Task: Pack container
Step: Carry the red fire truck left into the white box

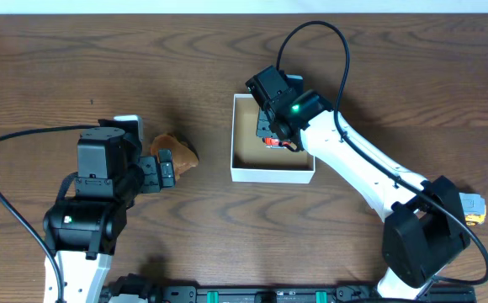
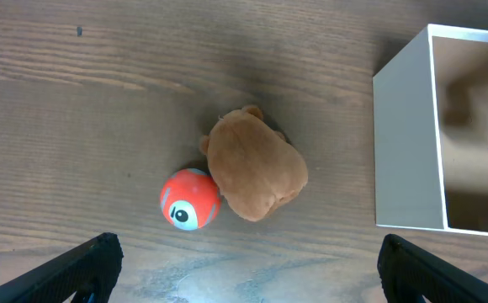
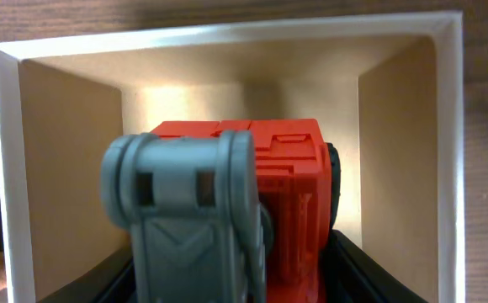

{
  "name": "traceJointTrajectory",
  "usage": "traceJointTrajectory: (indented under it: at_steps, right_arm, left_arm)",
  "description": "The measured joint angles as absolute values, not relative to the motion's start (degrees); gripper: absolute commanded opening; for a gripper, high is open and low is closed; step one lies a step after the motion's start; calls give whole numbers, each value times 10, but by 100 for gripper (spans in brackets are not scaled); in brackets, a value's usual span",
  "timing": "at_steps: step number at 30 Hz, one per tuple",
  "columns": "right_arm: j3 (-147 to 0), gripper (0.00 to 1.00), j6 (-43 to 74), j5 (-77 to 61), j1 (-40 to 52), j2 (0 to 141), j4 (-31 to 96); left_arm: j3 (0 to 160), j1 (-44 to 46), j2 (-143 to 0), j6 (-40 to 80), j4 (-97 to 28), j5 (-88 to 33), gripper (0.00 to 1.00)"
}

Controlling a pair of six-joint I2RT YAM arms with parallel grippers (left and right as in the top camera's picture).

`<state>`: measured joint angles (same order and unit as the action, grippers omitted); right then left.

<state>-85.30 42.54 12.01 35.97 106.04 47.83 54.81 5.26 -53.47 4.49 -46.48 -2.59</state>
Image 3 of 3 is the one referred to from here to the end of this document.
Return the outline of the red toy fire truck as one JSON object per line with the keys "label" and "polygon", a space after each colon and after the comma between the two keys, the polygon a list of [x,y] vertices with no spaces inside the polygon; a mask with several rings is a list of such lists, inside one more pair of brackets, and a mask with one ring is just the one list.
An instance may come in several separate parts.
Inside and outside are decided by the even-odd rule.
{"label": "red toy fire truck", "polygon": [[337,149],[315,120],[165,121],[103,155],[132,259],[104,302],[324,302]]}

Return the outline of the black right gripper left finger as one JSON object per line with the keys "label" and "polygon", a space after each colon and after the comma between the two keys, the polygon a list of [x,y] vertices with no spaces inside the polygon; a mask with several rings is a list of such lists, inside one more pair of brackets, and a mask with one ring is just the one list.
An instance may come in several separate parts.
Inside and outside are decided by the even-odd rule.
{"label": "black right gripper left finger", "polygon": [[131,246],[125,246],[105,258],[93,269],[40,300],[40,303],[101,302],[110,286],[132,264]]}

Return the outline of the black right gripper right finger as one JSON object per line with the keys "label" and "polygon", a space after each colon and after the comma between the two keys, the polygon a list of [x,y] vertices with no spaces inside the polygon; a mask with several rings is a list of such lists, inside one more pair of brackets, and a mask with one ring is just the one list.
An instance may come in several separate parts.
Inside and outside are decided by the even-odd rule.
{"label": "black right gripper right finger", "polygon": [[326,303],[425,303],[338,230],[320,258]]}

